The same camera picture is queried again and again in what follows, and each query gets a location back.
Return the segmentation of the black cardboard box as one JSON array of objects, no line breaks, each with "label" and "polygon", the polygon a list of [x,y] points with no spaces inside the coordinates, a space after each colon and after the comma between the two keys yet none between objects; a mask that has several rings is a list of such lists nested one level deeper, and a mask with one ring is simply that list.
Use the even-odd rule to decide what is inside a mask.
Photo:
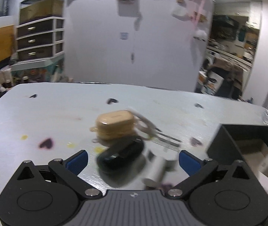
[{"label": "black cardboard box", "polygon": [[242,160],[257,177],[259,165],[268,155],[268,126],[222,124],[206,153],[225,165]]}]

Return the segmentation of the small white charger cube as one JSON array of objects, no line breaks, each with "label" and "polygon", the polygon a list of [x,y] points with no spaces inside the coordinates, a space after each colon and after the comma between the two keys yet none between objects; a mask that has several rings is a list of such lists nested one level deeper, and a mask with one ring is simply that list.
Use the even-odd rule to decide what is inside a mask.
[{"label": "small white charger cube", "polygon": [[268,194],[268,177],[265,176],[263,173],[258,172],[257,179],[258,179],[259,183],[261,184],[261,186],[263,187],[263,189]]}]

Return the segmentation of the white cylinder adapter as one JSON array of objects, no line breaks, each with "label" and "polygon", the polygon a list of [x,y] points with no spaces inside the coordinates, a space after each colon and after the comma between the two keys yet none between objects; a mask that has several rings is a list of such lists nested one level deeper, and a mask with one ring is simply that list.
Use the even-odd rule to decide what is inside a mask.
[{"label": "white cylinder adapter", "polygon": [[179,152],[164,148],[163,150],[149,150],[148,157],[150,164],[147,173],[142,179],[145,186],[157,187],[166,171],[171,170],[178,161]]}]

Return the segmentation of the black earbuds case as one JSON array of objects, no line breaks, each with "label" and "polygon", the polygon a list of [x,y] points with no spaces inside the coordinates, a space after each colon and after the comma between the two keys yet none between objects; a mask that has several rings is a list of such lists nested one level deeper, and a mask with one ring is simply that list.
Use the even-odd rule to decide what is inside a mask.
[{"label": "black earbuds case", "polygon": [[96,163],[103,173],[117,173],[130,166],[141,155],[144,146],[144,140],[138,135],[122,137],[100,153]]}]

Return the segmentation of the tan earbuds case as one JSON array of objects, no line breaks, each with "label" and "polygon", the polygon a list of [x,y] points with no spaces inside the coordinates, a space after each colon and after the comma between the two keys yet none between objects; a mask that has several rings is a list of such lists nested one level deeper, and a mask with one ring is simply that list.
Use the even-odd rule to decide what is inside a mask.
[{"label": "tan earbuds case", "polygon": [[93,143],[112,141],[125,136],[136,135],[136,119],[128,110],[118,110],[100,114],[95,120],[95,126],[90,128],[96,133]]}]

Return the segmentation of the white tote bag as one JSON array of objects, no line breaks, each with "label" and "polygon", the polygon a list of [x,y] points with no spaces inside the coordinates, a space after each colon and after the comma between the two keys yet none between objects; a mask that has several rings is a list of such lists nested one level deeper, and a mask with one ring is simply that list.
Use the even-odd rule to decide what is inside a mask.
[{"label": "white tote bag", "polygon": [[215,72],[210,72],[202,86],[202,93],[215,95],[222,85],[224,78]]}]

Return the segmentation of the painted storage chest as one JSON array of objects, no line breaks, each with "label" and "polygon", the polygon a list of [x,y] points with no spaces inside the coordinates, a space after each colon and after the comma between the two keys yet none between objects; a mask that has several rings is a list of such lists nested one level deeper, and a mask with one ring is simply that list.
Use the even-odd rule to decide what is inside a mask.
[{"label": "painted storage chest", "polygon": [[61,55],[53,59],[16,63],[11,66],[14,84],[59,82],[64,78],[64,59]]}]

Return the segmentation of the white drawer cabinet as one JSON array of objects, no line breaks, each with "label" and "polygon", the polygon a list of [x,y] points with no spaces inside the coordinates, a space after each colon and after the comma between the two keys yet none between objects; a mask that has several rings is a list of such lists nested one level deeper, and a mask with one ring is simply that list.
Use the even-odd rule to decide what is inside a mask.
[{"label": "white drawer cabinet", "polygon": [[18,60],[53,59],[64,53],[64,23],[62,17],[51,16],[18,25]]}]

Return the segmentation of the glass fish tank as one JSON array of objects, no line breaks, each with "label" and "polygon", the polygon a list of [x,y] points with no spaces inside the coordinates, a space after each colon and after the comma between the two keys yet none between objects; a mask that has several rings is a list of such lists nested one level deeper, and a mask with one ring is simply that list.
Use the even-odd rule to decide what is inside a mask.
[{"label": "glass fish tank", "polygon": [[65,0],[23,0],[20,3],[19,24],[47,17],[62,17]]}]

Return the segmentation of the white plush wall toy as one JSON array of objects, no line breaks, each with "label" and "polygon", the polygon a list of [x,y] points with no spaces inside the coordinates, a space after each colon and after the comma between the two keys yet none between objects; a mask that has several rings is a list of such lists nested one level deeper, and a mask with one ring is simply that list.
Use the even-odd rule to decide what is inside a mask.
[{"label": "white plush wall toy", "polygon": [[200,41],[207,41],[208,33],[205,30],[197,29],[194,33],[193,38]]}]

